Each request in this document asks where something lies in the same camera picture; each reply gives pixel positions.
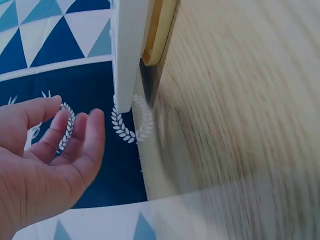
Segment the white stripe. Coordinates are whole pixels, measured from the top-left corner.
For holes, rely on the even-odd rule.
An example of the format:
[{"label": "white stripe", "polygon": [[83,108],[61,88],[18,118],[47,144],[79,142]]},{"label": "white stripe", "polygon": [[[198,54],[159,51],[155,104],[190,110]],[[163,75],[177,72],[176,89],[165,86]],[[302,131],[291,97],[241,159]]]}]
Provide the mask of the white stripe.
[{"label": "white stripe", "polygon": [[64,69],[64,68],[73,67],[73,66],[107,62],[107,61],[112,61],[112,55],[102,55],[102,56],[74,59],[69,61],[55,62],[55,63],[43,65],[43,66],[35,66],[35,67],[30,67],[30,68],[25,68],[25,69],[20,69],[20,70],[0,74],[0,82],[9,80],[9,79],[16,79],[24,76],[29,76],[33,74],[44,73],[44,72],[57,70],[57,69]]}]

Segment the palm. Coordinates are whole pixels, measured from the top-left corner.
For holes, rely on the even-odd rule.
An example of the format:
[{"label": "palm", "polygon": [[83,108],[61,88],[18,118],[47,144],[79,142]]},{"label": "palm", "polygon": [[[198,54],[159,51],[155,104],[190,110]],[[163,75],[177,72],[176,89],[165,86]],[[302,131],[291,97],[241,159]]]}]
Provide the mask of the palm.
[{"label": "palm", "polygon": [[[0,214],[14,231],[70,208],[100,168],[105,141],[100,110],[77,115],[65,150],[55,158],[68,121],[60,103],[60,97],[38,98],[0,107]],[[28,129],[54,115],[42,139],[24,151]]]}]

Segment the light wood grain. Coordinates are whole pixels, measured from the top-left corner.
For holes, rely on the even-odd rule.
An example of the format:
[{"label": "light wood grain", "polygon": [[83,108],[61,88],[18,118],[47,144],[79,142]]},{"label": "light wood grain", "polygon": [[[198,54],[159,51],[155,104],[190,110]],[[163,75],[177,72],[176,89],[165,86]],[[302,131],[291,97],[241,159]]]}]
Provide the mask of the light wood grain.
[{"label": "light wood grain", "polygon": [[181,0],[142,76],[159,239],[320,238],[319,1]]}]

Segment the laurel wreath print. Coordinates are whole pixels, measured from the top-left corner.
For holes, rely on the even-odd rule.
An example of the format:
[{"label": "laurel wreath print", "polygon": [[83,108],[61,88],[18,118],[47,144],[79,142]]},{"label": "laurel wreath print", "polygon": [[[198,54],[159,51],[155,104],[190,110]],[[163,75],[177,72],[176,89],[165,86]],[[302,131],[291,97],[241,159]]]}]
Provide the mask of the laurel wreath print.
[{"label": "laurel wreath print", "polygon": [[[50,90],[49,90],[48,96],[46,96],[46,94],[42,91],[42,96],[44,98],[51,98]],[[63,151],[65,149],[67,142],[68,142],[69,138],[71,137],[72,129],[74,128],[75,120],[76,120],[76,116],[75,116],[74,111],[71,109],[71,107],[67,103],[65,103],[65,102],[62,103],[61,109],[67,109],[69,112],[69,117],[68,117],[68,122],[66,125],[65,134],[64,134],[63,138],[61,139],[61,141],[59,142],[58,151],[56,151],[58,154],[61,153],[61,151]]]},{"label": "laurel wreath print", "polygon": [[146,101],[138,95],[133,95],[132,99],[138,104],[142,111],[142,122],[135,132],[129,130],[125,126],[121,113],[117,113],[115,104],[111,112],[111,122],[114,125],[113,129],[115,130],[115,133],[118,134],[123,141],[127,141],[128,144],[133,143],[135,140],[143,142],[153,129],[153,117]]}]

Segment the bedsheet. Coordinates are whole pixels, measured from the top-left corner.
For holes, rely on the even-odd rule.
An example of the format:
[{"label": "bedsheet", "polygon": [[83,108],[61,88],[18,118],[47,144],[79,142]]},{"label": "bedsheet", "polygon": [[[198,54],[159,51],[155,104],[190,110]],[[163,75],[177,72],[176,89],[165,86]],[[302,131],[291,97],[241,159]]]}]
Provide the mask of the bedsheet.
[{"label": "bedsheet", "polygon": [[[101,170],[74,208],[147,200],[132,113],[117,114],[107,0],[9,0],[0,4],[0,105],[61,95],[69,121],[63,151],[79,112],[104,111]],[[28,132],[25,148],[49,127]]]}]

